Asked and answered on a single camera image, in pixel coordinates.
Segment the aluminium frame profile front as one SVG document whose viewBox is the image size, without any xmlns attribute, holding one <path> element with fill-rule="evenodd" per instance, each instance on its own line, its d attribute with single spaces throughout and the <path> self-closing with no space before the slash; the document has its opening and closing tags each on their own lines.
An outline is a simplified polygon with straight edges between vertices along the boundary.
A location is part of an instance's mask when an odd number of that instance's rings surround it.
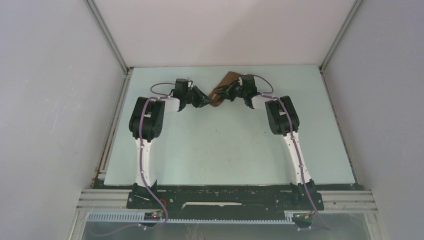
<svg viewBox="0 0 424 240">
<path fill-rule="evenodd" d="M 81 240 L 91 212 L 126 212 L 129 189 L 84 189 L 81 191 L 67 234 L 68 240 Z"/>
</svg>

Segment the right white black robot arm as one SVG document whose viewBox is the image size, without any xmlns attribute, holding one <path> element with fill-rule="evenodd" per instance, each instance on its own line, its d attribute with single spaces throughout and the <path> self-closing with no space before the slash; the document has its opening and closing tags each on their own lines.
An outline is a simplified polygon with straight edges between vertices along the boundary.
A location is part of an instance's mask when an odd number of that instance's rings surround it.
<svg viewBox="0 0 424 240">
<path fill-rule="evenodd" d="M 265 110 L 268 125 L 274 135 L 280 136 L 286 146 L 292 167 L 291 185 L 308 188 L 313 181 L 307 169 L 299 141 L 300 119 L 291 98 L 288 95 L 277 97 L 274 89 L 259 92 L 256 78 L 264 80 L 256 74 L 236 73 L 232 80 L 222 80 L 209 94 L 218 104 L 224 100 L 243 99 L 245 105 L 254 110 Z"/>
</svg>

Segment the right aluminium corner post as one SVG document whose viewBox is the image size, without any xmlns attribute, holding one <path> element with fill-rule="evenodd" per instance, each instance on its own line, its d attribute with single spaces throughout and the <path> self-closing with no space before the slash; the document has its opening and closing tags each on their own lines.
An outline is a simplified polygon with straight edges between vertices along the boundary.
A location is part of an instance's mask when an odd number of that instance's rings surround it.
<svg viewBox="0 0 424 240">
<path fill-rule="evenodd" d="M 338 33 L 336 34 L 330 48 L 328 49 L 321 65 L 319 66 L 320 72 L 323 74 L 328 67 L 329 63 L 332 60 L 332 57 L 336 53 L 339 45 L 341 44 L 343 38 L 347 34 L 350 26 L 352 25 L 355 17 L 357 16 L 360 8 L 362 7 L 364 0 L 355 0 L 352 7 L 350 8 L 346 18 L 344 19 Z"/>
</svg>

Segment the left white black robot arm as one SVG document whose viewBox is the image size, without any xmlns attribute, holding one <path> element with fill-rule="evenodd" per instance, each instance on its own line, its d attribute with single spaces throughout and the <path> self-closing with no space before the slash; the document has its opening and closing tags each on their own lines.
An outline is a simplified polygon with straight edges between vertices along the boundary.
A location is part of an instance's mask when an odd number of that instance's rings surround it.
<svg viewBox="0 0 424 240">
<path fill-rule="evenodd" d="M 165 114 L 182 111 L 187 105 L 202 108 L 213 102 L 188 79 L 178 78 L 170 93 L 157 93 L 152 97 L 138 97 L 128 128 L 137 147 L 137 174 L 135 183 L 152 188 L 157 183 L 155 168 L 151 160 L 153 143 L 161 135 Z"/>
</svg>

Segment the left aluminium corner post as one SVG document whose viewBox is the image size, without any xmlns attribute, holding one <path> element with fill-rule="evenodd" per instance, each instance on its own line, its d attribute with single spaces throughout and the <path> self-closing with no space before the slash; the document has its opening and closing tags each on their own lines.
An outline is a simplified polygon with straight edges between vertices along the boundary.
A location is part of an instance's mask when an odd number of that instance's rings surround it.
<svg viewBox="0 0 424 240">
<path fill-rule="evenodd" d="M 121 51 L 118 48 L 118 45 L 116 41 L 114 40 L 112 33 L 107 26 L 107 23 L 104 19 L 104 17 L 101 14 L 101 11 L 96 4 L 95 0 L 84 0 L 83 1 L 89 10 L 94 22 L 96 23 L 101 35 L 103 36 L 104 40 L 106 41 L 109 49 L 111 50 L 114 58 L 118 62 L 118 65 L 122 69 L 122 71 L 127 74 L 129 72 L 130 67 L 125 62 L 123 55 Z"/>
</svg>

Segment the brown cloth napkin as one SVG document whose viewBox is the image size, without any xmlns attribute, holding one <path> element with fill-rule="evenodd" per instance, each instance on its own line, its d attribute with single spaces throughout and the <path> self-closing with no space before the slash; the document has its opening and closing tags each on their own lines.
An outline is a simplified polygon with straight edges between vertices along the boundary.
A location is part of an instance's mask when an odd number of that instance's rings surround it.
<svg viewBox="0 0 424 240">
<path fill-rule="evenodd" d="M 224 100 L 228 99 L 229 89 L 239 77 L 241 77 L 240 73 L 229 71 L 208 95 L 212 99 L 212 103 L 209 105 L 212 107 L 219 107 Z"/>
</svg>

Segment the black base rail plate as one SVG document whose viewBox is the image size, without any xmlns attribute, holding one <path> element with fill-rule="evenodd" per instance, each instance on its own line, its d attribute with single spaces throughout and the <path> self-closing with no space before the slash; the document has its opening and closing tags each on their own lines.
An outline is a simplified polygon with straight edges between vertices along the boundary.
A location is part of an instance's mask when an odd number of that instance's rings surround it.
<svg viewBox="0 0 424 240">
<path fill-rule="evenodd" d="M 163 218 L 198 220 L 282 220 L 287 211 L 324 210 L 314 183 L 289 185 L 133 184 L 127 209 L 155 210 Z"/>
</svg>

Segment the aluminium corner post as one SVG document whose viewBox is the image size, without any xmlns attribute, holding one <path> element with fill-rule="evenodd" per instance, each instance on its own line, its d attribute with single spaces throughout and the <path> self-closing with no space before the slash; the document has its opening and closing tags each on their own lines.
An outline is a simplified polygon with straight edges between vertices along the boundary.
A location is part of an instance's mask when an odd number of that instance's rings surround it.
<svg viewBox="0 0 424 240">
<path fill-rule="evenodd" d="M 114 40 L 112 33 L 107 26 L 107 23 L 104 19 L 104 17 L 101 14 L 101 11 L 96 4 L 95 0 L 84 0 L 83 1 L 89 10 L 94 22 L 96 23 L 101 35 L 103 36 L 104 40 L 106 41 L 109 49 L 111 50 L 114 58 L 118 62 L 118 65 L 122 69 L 122 71 L 127 74 L 129 72 L 130 67 L 125 62 L 123 55 L 121 51 L 118 48 L 118 45 L 116 41 Z"/>
<path fill-rule="evenodd" d="M 344 19 L 338 33 L 336 34 L 330 48 L 328 49 L 321 65 L 319 66 L 320 72 L 323 74 L 328 67 L 329 63 L 332 60 L 332 57 L 336 53 L 339 45 L 341 44 L 343 38 L 347 34 L 350 26 L 352 25 L 355 17 L 357 16 L 360 8 L 362 7 L 364 0 L 355 0 L 352 7 L 350 8 L 346 18 Z"/>
</svg>

